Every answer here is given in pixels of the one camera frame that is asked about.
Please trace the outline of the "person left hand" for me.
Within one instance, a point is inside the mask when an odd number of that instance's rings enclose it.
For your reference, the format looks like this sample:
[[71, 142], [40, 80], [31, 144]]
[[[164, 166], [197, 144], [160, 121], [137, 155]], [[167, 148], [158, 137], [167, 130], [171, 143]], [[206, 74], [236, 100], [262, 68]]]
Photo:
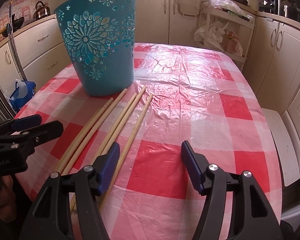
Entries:
[[4, 223], [16, 218], [15, 193], [11, 176], [0, 177], [0, 220]]

